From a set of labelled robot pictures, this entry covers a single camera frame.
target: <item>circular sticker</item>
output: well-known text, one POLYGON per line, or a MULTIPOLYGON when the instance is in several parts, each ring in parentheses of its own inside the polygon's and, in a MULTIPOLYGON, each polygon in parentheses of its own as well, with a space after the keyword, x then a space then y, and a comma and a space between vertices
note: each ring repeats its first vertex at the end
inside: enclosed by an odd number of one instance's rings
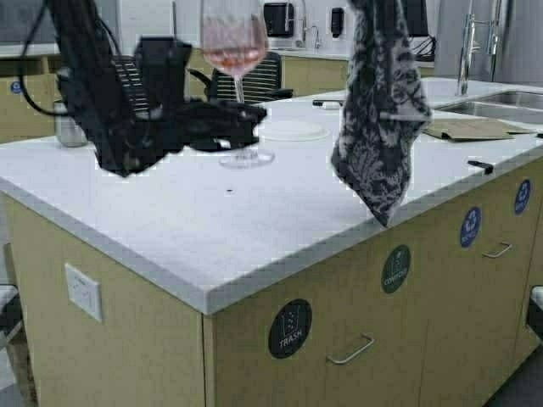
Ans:
POLYGON ((304 346, 312 318, 311 306, 304 299, 296 299, 281 309, 268 338, 268 348, 274 358, 287 359, 304 346))
POLYGON ((462 223, 462 229, 460 230, 460 244, 463 248, 469 248, 481 229, 481 220, 483 219, 483 213, 481 208, 471 208, 462 223))
POLYGON ((515 214, 522 214, 528 207, 529 197, 532 193, 532 183, 530 180, 524 180, 520 184, 520 188, 517 192, 517 197, 515 199, 515 214))
POLYGON ((9 88, 14 95, 20 95, 23 92, 20 87, 20 82, 13 82, 9 88))
POLYGON ((411 251, 406 245, 395 248, 384 265, 381 285, 383 291, 392 294, 398 291, 409 274, 411 251))

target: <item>paper towel dispenser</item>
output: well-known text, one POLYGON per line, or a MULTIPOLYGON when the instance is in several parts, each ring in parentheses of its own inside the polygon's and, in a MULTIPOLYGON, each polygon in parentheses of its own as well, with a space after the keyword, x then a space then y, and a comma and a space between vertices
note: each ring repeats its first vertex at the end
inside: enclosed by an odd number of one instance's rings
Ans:
POLYGON ((294 17, 295 11, 292 3, 264 4, 264 20, 269 37, 292 38, 294 36, 294 17))

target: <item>drawer handle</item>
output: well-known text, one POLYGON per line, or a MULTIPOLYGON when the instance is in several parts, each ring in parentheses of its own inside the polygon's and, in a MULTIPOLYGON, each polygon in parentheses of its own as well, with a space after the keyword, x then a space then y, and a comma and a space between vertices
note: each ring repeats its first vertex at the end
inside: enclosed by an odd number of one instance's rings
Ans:
POLYGON ((503 256, 505 253, 507 253, 509 250, 512 249, 512 244, 510 244, 510 243, 501 242, 500 245, 505 246, 505 248, 503 250, 501 250, 499 253, 496 253, 496 254, 486 253, 486 254, 483 254, 483 256, 488 258, 488 259, 499 259, 501 256, 503 256))
POLYGON ((347 365, 348 363, 356 359, 358 356, 366 352, 375 343, 375 339, 373 339, 372 337, 362 335, 362 338, 366 339, 369 342, 366 343, 364 346, 362 346, 360 349, 356 350, 351 356, 348 356, 347 358, 343 360, 336 360, 331 356, 328 356, 326 359, 334 363, 335 365, 339 365, 339 366, 347 365))

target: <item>white plate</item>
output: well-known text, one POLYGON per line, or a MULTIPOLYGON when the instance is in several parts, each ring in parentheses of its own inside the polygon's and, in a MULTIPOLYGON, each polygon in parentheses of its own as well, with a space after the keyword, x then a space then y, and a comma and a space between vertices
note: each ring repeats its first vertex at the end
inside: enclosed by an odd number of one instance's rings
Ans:
POLYGON ((255 133, 271 142, 312 142, 329 136, 321 125, 300 120, 268 120, 255 133))

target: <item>outlet cover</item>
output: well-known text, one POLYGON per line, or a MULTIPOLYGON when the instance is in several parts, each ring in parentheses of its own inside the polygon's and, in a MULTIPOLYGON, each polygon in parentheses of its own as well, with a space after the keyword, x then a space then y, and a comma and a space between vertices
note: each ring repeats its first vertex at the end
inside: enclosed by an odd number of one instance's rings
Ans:
POLYGON ((89 314, 98 322, 102 322, 102 299, 100 284, 85 276, 73 265, 65 264, 66 283, 70 301, 89 314))

